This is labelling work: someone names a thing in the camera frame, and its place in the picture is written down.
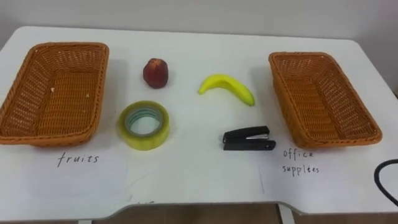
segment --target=basket rim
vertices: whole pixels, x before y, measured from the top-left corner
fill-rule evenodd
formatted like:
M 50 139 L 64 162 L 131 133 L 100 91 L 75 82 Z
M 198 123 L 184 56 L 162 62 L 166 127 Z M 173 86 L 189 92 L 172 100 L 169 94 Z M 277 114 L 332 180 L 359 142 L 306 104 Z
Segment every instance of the basket rim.
M 308 57 L 327 57 L 329 60 L 331 60 L 331 62 L 333 63 L 333 66 L 335 66 L 336 69 L 341 74 L 341 77 L 343 78 L 345 85 L 348 87 L 348 91 L 354 96 L 359 108 L 365 114 L 366 118 L 373 125 L 375 133 L 371 137 L 356 138 L 356 139 L 341 139 L 341 138 L 336 138 L 336 139 L 322 139 L 321 138 L 320 139 L 320 138 L 315 138 L 314 136 L 312 136 L 308 132 L 308 129 L 304 128 L 302 119 L 300 119 L 299 115 L 297 115 L 297 112 L 299 111 L 299 109 L 297 108 L 297 104 L 296 104 L 295 100 L 293 100 L 292 95 L 290 94 L 290 91 L 288 91 L 287 84 L 286 84 L 285 80 L 281 76 L 282 72 L 280 72 L 279 67 L 276 64 L 276 60 L 277 60 L 276 57 L 280 57 L 280 56 L 300 57 L 300 58 L 302 58 L 303 56 L 308 56 Z M 283 88 L 281 88 L 281 91 L 283 91 L 283 92 L 285 92 L 287 94 L 287 96 L 289 97 L 289 102 L 293 106 L 294 113 L 292 113 L 293 114 L 292 118 L 298 124 L 300 124 L 296 128 L 299 128 L 300 132 L 304 133 L 304 136 L 302 136 L 302 140 L 303 141 L 308 141 L 308 142 L 316 141 L 316 142 L 323 142 L 323 143 L 329 143 L 331 141 L 336 141 L 336 140 L 340 140 L 340 141 L 355 140 L 355 141 L 366 141 L 366 142 L 369 142 L 369 141 L 379 142 L 382 139 L 382 132 L 381 132 L 380 127 L 378 126 L 378 124 L 376 123 L 376 121 L 374 120 L 374 118 L 372 117 L 370 112 L 368 111 L 368 109 L 365 107 L 364 103 L 362 102 L 362 100 L 359 97 L 358 93 L 353 88 L 351 82 L 349 81 L 348 77 L 345 75 L 344 71 L 341 69 L 340 65 L 337 63 L 337 61 L 330 54 L 325 53 L 325 52 L 273 52 L 273 53 L 271 53 L 269 55 L 268 60 L 269 60 L 269 63 L 271 65 L 271 69 L 273 69 L 273 71 L 275 71 L 275 72 L 272 72 L 273 77 L 277 78 L 279 81 L 281 81 L 281 83 L 283 84 Z
M 106 73 L 106 68 L 108 66 L 108 60 L 109 60 L 109 47 L 101 42 L 46 42 L 46 43 L 41 43 L 37 44 L 33 47 L 31 47 L 27 53 L 27 55 L 24 58 L 24 61 L 22 62 L 22 65 L 15 77 L 14 83 L 11 85 L 11 88 L 6 96 L 6 99 L 3 101 L 1 107 L 0 107 L 0 124 L 3 122 L 4 116 L 8 110 L 8 107 L 10 106 L 10 103 L 7 102 L 12 102 L 14 97 L 16 96 L 16 91 L 18 87 L 21 85 L 21 80 L 22 77 L 25 76 L 25 72 L 27 68 L 29 67 L 33 61 L 33 53 L 37 49 L 41 49 L 44 47 L 53 47 L 53 46 L 93 46 L 93 47 L 99 47 L 101 50 L 104 52 L 104 55 L 102 57 L 102 62 L 101 62 L 101 68 L 100 72 L 102 73 L 103 81 L 101 81 L 100 78 L 97 80 L 97 89 L 96 89 L 96 94 L 95 94 L 95 103 L 93 107 L 93 114 L 91 115 L 89 125 L 82 131 L 77 131 L 74 133 L 68 133 L 68 134 L 56 134 L 56 135 L 38 135 L 38 136 L 3 136 L 0 134 L 0 141 L 1 144 L 7 144 L 7 143 L 13 143 L 16 141 L 21 141 L 23 142 L 29 142 L 32 140 L 46 140 L 46 139 L 66 139 L 66 138 L 74 138 L 78 136 L 84 136 L 86 134 L 89 134 L 92 132 L 93 127 L 96 126 L 96 123 L 99 122 L 99 119 L 97 118 L 99 116 L 98 110 L 100 110 L 101 105 L 102 105 L 102 95 L 100 94 L 101 88 L 100 85 L 104 83 L 105 79 L 105 73 Z

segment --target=floor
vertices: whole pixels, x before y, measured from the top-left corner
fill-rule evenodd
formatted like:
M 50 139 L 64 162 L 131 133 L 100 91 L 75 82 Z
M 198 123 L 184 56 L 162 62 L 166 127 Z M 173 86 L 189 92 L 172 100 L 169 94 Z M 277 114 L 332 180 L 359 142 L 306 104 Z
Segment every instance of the floor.
M 296 224 L 396 224 L 395 214 L 297 215 Z M 36 224 L 76 224 L 76 222 L 35 222 Z M 276 206 L 259 205 L 186 205 L 130 208 L 95 224 L 279 224 Z

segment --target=table leg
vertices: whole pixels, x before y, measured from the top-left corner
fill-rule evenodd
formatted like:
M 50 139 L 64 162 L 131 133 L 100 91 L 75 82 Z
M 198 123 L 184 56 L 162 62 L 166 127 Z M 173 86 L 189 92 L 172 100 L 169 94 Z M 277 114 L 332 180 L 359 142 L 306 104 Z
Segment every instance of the table leg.
M 77 221 L 77 224 L 92 224 L 91 220 L 79 220 Z
M 290 208 L 278 205 L 280 224 L 294 224 L 293 213 Z

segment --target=black cable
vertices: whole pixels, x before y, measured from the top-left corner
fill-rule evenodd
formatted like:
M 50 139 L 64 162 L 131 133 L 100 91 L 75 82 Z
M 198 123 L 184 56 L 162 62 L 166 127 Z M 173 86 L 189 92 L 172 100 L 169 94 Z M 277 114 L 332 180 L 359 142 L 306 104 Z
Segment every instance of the black cable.
M 398 206 L 398 200 L 395 199 L 380 183 L 380 171 L 388 165 L 398 164 L 398 159 L 391 159 L 378 165 L 374 170 L 374 182 L 376 183 L 379 190 L 386 196 L 392 203 Z

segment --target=white wall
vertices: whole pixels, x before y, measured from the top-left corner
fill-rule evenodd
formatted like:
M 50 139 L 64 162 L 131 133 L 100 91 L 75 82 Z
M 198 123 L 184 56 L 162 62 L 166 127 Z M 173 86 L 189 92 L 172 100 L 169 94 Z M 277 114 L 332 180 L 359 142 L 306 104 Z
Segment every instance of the white wall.
M 398 0 L 0 0 L 0 46 L 24 25 L 353 39 L 398 87 Z

